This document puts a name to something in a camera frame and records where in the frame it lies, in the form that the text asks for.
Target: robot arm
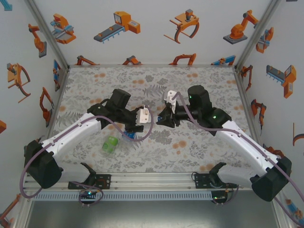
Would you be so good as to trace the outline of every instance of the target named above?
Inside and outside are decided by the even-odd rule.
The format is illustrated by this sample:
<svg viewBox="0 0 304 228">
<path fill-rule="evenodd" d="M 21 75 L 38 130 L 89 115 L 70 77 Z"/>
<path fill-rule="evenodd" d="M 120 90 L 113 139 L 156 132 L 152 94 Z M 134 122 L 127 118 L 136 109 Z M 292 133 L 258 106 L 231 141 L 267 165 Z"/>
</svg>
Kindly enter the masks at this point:
<svg viewBox="0 0 304 228">
<path fill-rule="evenodd" d="M 94 185 L 96 172 L 87 164 L 62 163 L 62 157 L 79 141 L 88 135 L 104 129 L 109 121 L 96 116 L 107 117 L 110 121 L 125 124 L 128 133 L 143 132 L 143 125 L 149 120 L 146 108 L 136 108 L 132 111 L 125 107 L 131 95 L 121 89 L 115 89 L 110 99 L 91 106 L 74 124 L 61 133 L 44 140 L 30 142 L 26 147 L 25 166 L 41 149 L 45 150 L 29 165 L 27 172 L 44 189 L 63 181 L 77 181 L 86 185 Z"/>
<path fill-rule="evenodd" d="M 159 114 L 159 121 L 156 124 L 174 128 L 180 125 L 181 120 L 190 120 L 184 106 L 180 106 L 174 99 L 175 94 L 174 91 L 168 92 L 166 107 Z M 210 171 L 210 181 L 218 186 L 223 183 L 234 183 L 250 187 L 260 198 L 271 201 L 288 183 L 288 180 L 269 160 L 274 161 L 288 176 L 291 172 L 290 160 L 286 157 L 280 159 L 266 151 L 246 135 L 226 112 L 212 107 L 209 94 L 204 87 L 192 86 L 188 89 L 188 95 L 190 105 L 186 106 L 198 124 L 209 128 L 209 132 L 213 136 L 228 142 L 251 165 L 249 170 L 232 167 L 221 162 Z M 267 155 L 267 159 L 260 154 L 257 148 Z"/>
</svg>

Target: floral patterned tablecloth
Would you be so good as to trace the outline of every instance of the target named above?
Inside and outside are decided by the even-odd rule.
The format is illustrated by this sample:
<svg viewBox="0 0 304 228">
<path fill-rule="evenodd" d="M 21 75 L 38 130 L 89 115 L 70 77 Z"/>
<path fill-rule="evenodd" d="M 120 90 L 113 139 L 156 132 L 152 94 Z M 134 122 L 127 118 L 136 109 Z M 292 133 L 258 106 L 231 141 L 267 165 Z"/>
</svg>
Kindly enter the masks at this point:
<svg viewBox="0 0 304 228">
<path fill-rule="evenodd" d="M 115 88 L 131 94 L 128 109 L 149 105 L 157 120 L 163 110 L 162 94 L 180 91 L 187 100 L 190 86 L 202 85 L 213 106 L 225 110 L 247 133 L 248 125 L 233 68 L 227 67 L 92 67 L 71 68 L 53 135 L 74 123 L 93 104 L 110 98 Z M 145 124 L 144 136 L 150 125 Z M 111 156 L 102 151 L 109 135 L 120 138 Z M 183 121 L 175 129 L 154 125 L 148 139 L 128 142 L 112 126 L 76 145 L 63 162 L 86 162 L 97 172 L 192 172 L 209 171 L 218 162 L 248 167 L 228 144 Z"/>
</svg>

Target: white backdrop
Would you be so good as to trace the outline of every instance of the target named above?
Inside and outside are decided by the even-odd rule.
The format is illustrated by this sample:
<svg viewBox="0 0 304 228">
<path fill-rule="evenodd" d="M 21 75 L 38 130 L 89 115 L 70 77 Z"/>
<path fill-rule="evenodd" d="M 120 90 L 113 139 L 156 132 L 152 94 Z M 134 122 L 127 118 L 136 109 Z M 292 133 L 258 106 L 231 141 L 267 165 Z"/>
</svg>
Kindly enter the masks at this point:
<svg viewBox="0 0 304 228">
<path fill-rule="evenodd" d="M 262 140 L 267 146 L 281 150 L 293 163 L 291 177 L 304 191 L 303 164 L 304 140 L 298 140 L 293 147 L 293 122 L 295 135 L 304 133 L 304 46 L 303 46 L 303 14 L 304 1 L 286 2 L 274 13 L 267 29 L 274 27 L 274 36 L 264 54 L 253 50 L 245 66 L 252 65 L 252 86 L 247 95 L 250 101 L 254 98 L 267 106 L 264 118 Z M 266 76 L 266 66 L 285 72 L 294 65 L 297 78 L 294 82 L 294 92 L 287 99 L 283 96 L 284 88 L 273 78 Z M 248 76 L 244 79 L 245 87 Z M 259 129 L 258 116 L 256 126 Z M 296 191 L 288 184 L 284 192 L 296 205 L 304 210 L 304 203 Z"/>
<path fill-rule="evenodd" d="M 36 0 L 45 21 L 49 24 L 53 15 L 64 16 L 74 27 L 76 39 L 69 44 L 58 44 L 69 64 L 77 62 L 77 56 L 99 64 L 122 64 L 126 58 L 135 55 L 143 64 L 169 64 L 177 55 L 196 53 L 195 64 L 211 64 L 222 57 L 241 55 L 249 39 L 237 44 L 223 40 L 232 27 L 243 20 L 243 13 L 253 11 L 260 19 L 269 0 Z M 194 38 L 180 34 L 180 44 L 166 38 L 174 37 L 176 25 L 170 19 L 192 9 L 199 17 L 200 27 Z M 115 35 L 104 44 L 94 36 L 112 26 L 113 13 L 125 11 L 141 25 L 141 33 L 130 31 Z M 190 34 L 194 26 L 188 28 Z M 253 24 L 248 23 L 244 34 L 253 34 Z"/>
<path fill-rule="evenodd" d="M 36 26 L 34 18 L 23 0 L 9 0 L 12 11 L 4 11 L 0 5 L 0 120 L 6 123 L 7 129 L 0 134 L 0 213 L 15 199 L 19 193 L 19 179 L 24 166 L 23 146 L 32 140 L 47 134 L 45 120 L 39 107 L 39 97 L 44 86 L 53 102 L 59 97 L 55 93 L 53 81 L 53 60 L 55 55 L 47 44 L 47 55 L 39 58 L 34 45 L 34 36 L 29 32 L 28 24 Z M 38 31 L 42 41 L 46 41 Z M 29 74 L 31 82 L 24 85 L 24 90 L 31 93 L 29 97 L 18 104 L 23 98 L 20 90 L 13 82 L 7 81 L 7 63 L 22 65 Z M 51 105 L 44 101 L 47 109 Z"/>
</svg>

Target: white wall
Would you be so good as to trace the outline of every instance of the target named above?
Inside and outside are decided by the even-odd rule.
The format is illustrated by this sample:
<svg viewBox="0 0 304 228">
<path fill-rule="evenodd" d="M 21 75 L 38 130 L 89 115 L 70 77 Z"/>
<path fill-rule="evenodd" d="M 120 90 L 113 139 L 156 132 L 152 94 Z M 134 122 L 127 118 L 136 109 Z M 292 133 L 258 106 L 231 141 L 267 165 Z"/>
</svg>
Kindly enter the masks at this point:
<svg viewBox="0 0 304 228">
<path fill-rule="evenodd" d="M 267 29 L 274 27 L 270 46 L 264 54 L 253 50 L 245 64 L 245 66 L 253 65 L 252 86 L 247 92 L 249 101 L 255 98 L 267 106 L 262 140 L 267 146 L 281 150 L 292 161 L 291 177 L 302 191 L 304 191 L 304 140 L 296 141 L 293 147 L 293 122 L 295 122 L 295 134 L 304 133 L 303 9 L 304 1 L 282 1 L 267 26 Z M 290 65 L 294 65 L 297 78 L 294 82 L 294 92 L 289 98 L 284 98 L 280 83 L 266 76 L 267 65 L 283 72 Z M 248 77 L 244 79 L 244 86 L 246 87 L 247 84 Z M 299 208 L 304 209 L 304 204 L 291 184 L 284 188 L 284 192 Z"/>
<path fill-rule="evenodd" d="M 53 81 L 53 60 L 56 58 L 50 45 L 47 55 L 38 57 L 34 45 L 34 36 L 29 32 L 28 24 L 37 25 L 24 0 L 9 0 L 12 11 L 4 11 L 0 5 L 0 120 L 7 129 L 0 134 L 0 213 L 15 199 L 19 193 L 19 179 L 24 166 L 23 146 L 30 141 L 46 135 L 47 128 L 39 107 L 39 97 L 44 86 L 56 105 L 59 90 L 55 93 Z M 42 41 L 46 41 L 38 31 Z M 23 97 L 20 90 L 7 81 L 7 63 L 19 63 L 28 72 L 31 82 L 23 88 L 31 93 L 18 104 Z M 26 78 L 21 74 L 22 82 Z M 44 105 L 50 109 L 45 99 Z"/>
<path fill-rule="evenodd" d="M 36 0 L 45 21 L 50 23 L 53 15 L 64 16 L 74 27 L 76 39 L 69 44 L 58 44 L 69 64 L 77 62 L 77 56 L 99 64 L 122 64 L 127 57 L 135 55 L 143 64 L 169 64 L 177 55 L 197 53 L 195 64 L 211 64 L 221 57 L 241 55 L 249 39 L 237 44 L 223 40 L 231 28 L 241 23 L 243 13 L 253 11 L 260 19 L 269 0 Z M 176 25 L 170 19 L 192 9 L 199 17 L 200 28 L 192 39 L 180 34 L 180 44 L 166 38 L 174 37 Z M 105 43 L 94 36 L 114 24 L 113 13 L 125 11 L 141 25 L 141 33 L 130 31 L 115 35 Z M 253 25 L 248 24 L 245 35 L 250 37 Z"/>
</svg>

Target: gray leaf pattern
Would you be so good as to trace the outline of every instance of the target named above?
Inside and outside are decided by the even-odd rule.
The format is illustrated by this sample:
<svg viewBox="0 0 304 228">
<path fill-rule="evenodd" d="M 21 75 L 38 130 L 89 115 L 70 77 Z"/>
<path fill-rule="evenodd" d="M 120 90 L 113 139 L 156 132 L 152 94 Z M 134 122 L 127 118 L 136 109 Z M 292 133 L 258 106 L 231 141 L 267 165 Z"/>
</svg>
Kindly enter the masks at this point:
<svg viewBox="0 0 304 228">
<path fill-rule="evenodd" d="M 193 85 L 203 85 L 213 105 L 224 109 L 249 133 L 232 68 L 87 67 L 71 68 L 52 134 L 66 129 L 90 106 L 109 98 L 115 88 L 131 94 L 129 110 L 148 105 L 156 122 L 164 108 L 163 93 L 180 91 L 188 100 L 187 90 Z M 137 133 L 136 138 L 145 136 L 149 127 L 144 124 L 144 132 Z M 113 154 L 102 150 L 110 135 L 119 139 Z M 182 121 L 174 129 L 155 124 L 151 135 L 142 142 L 123 139 L 116 129 L 107 126 L 75 145 L 64 155 L 63 162 L 85 162 L 96 172 L 207 171 L 218 162 L 249 167 L 228 144 L 189 121 Z"/>
</svg>

